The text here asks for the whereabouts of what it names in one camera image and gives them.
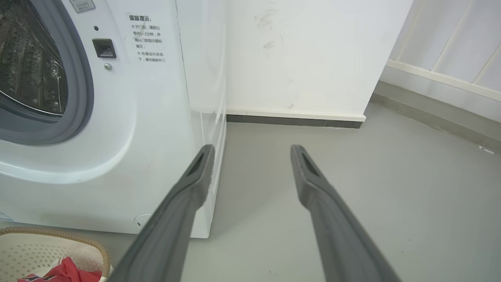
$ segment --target red clothing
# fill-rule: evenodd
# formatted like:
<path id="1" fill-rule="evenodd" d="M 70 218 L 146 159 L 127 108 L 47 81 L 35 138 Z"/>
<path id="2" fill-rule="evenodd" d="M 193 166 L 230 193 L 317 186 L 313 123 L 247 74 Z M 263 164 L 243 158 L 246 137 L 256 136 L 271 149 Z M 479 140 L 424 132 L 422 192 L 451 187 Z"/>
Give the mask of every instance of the red clothing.
<path id="1" fill-rule="evenodd" d="M 44 277 L 30 274 L 18 282 L 98 282 L 101 272 L 87 272 L 78 269 L 70 257 L 65 257 L 61 264 L 51 269 Z"/>

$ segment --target white plastic basket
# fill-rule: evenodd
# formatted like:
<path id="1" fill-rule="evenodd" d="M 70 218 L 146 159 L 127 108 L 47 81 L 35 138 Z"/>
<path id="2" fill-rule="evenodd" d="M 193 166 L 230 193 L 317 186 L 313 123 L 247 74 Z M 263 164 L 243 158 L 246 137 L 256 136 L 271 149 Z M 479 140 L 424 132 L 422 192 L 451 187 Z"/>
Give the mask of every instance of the white plastic basket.
<path id="1" fill-rule="evenodd" d="M 0 282 L 12 282 L 69 256 L 78 269 L 110 273 L 110 255 L 98 241 L 78 234 L 36 227 L 0 229 Z"/>

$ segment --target floor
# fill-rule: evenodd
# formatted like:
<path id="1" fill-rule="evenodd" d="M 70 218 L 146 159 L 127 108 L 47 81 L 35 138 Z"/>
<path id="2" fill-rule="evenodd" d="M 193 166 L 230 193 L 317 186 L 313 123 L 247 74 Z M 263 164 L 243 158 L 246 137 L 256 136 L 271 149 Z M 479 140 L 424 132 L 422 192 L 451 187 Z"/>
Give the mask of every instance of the floor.
<path id="1" fill-rule="evenodd" d="M 289 159 L 303 145 L 402 281 L 501 280 L 501 156 L 369 105 L 361 129 L 229 123 L 209 239 L 183 281 L 324 281 Z M 2 222 L 0 227 L 12 224 Z M 79 231 L 116 264 L 134 235 Z"/>

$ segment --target washing machine door opening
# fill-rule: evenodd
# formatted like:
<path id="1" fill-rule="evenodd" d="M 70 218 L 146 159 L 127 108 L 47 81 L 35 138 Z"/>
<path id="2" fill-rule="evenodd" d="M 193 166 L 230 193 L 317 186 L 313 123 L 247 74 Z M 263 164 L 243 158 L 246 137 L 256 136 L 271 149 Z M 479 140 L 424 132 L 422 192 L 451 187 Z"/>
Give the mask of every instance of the washing machine door opening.
<path id="1" fill-rule="evenodd" d="M 0 139 L 49 145 L 75 136 L 93 106 L 80 37 L 60 0 L 0 0 Z"/>

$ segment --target wall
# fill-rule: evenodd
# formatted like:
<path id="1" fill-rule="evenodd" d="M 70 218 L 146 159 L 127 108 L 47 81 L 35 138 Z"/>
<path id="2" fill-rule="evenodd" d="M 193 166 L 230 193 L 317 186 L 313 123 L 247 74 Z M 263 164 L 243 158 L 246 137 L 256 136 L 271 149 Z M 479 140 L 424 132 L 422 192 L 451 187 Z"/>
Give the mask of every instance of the wall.
<path id="1" fill-rule="evenodd" d="M 412 0 L 229 0 L 228 114 L 363 121 Z"/>
<path id="2" fill-rule="evenodd" d="M 501 122 L 499 15 L 499 0 L 416 0 L 380 79 Z"/>

